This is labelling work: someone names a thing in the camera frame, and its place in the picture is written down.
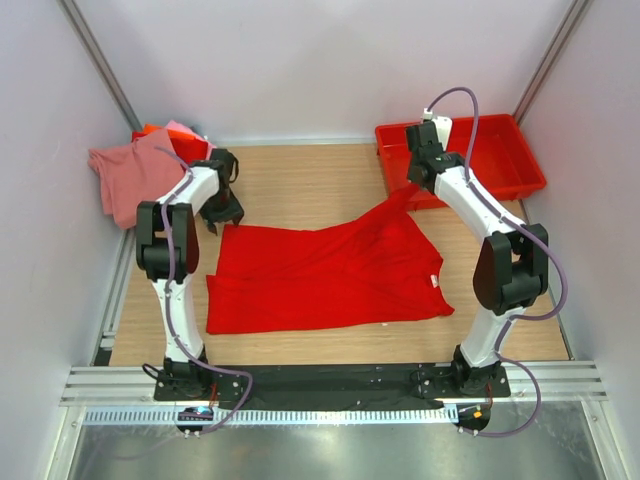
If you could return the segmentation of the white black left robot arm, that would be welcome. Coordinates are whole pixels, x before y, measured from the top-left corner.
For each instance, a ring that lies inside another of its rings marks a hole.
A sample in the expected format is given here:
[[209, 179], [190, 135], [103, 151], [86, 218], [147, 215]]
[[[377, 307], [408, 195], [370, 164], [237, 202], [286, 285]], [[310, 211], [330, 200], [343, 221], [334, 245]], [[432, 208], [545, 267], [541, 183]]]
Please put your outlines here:
[[244, 217], [231, 190], [239, 162], [222, 148], [190, 165], [171, 150], [160, 147], [158, 151], [177, 161], [184, 176], [167, 194], [137, 206], [136, 262], [158, 297], [166, 336], [162, 367], [145, 364], [143, 371], [155, 381], [157, 401], [204, 400], [223, 375], [246, 375], [209, 364], [192, 288], [200, 258], [195, 217], [201, 215], [213, 234], [219, 224], [237, 226]]

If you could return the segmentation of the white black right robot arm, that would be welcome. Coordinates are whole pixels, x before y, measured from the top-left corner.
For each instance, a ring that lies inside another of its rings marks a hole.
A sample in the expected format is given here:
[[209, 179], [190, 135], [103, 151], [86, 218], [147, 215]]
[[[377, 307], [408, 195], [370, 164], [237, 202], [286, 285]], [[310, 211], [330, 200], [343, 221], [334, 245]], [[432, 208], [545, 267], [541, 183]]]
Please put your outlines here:
[[454, 351], [450, 372], [455, 391], [476, 396], [496, 378], [502, 345], [516, 318], [546, 292], [548, 260], [540, 246], [548, 244], [548, 233], [506, 210], [462, 155], [445, 150], [448, 130], [439, 118], [405, 128], [407, 179], [449, 206], [480, 243], [472, 279], [479, 308]]

